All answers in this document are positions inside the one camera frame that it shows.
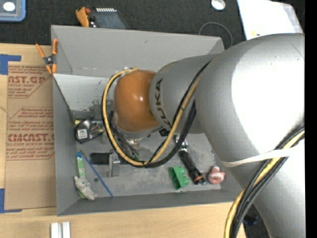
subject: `green terminal block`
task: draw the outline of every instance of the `green terminal block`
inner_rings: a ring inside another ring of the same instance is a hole
[[[172,167],[169,171],[175,189],[185,187],[189,184],[189,179],[185,176],[185,169],[183,167]]]

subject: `metal bracket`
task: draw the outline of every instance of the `metal bracket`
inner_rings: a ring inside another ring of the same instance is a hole
[[[120,159],[116,153],[112,153],[109,156],[109,177],[118,177],[120,172]]]
[[[70,223],[69,222],[54,222],[51,223],[51,238],[70,238]]]

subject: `cardboard sheet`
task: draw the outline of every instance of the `cardboard sheet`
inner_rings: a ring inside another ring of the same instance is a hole
[[[0,54],[20,56],[8,62],[4,209],[55,206],[52,76],[35,45],[0,44]]]

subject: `white object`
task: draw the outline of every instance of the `white object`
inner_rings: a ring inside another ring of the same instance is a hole
[[[294,8],[269,0],[237,0],[247,40],[263,35],[303,33]]]
[[[51,238],[70,238],[70,223],[51,223]]]
[[[226,7],[226,3],[224,0],[211,0],[211,5],[216,10],[223,10]]]
[[[88,200],[95,200],[98,195],[91,190],[90,182],[86,178],[74,176],[74,180],[76,188],[78,188]]]
[[[12,2],[5,2],[3,4],[3,8],[6,11],[14,11],[15,10],[15,4]]]

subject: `black surface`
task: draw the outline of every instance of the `black surface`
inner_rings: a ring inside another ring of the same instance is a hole
[[[305,0],[276,0],[293,5],[305,31]],[[130,29],[197,34],[207,22],[224,25],[233,36],[233,44],[245,40],[236,0],[225,0],[226,9],[215,11],[210,0],[27,0],[26,18],[19,23],[0,22],[0,42],[41,45],[51,44],[52,24],[80,26],[75,10],[81,7],[118,9]],[[228,33],[219,26],[208,25],[202,35],[220,36],[225,48],[230,45]],[[249,215],[258,220],[246,225],[248,238],[268,238],[256,209]]]

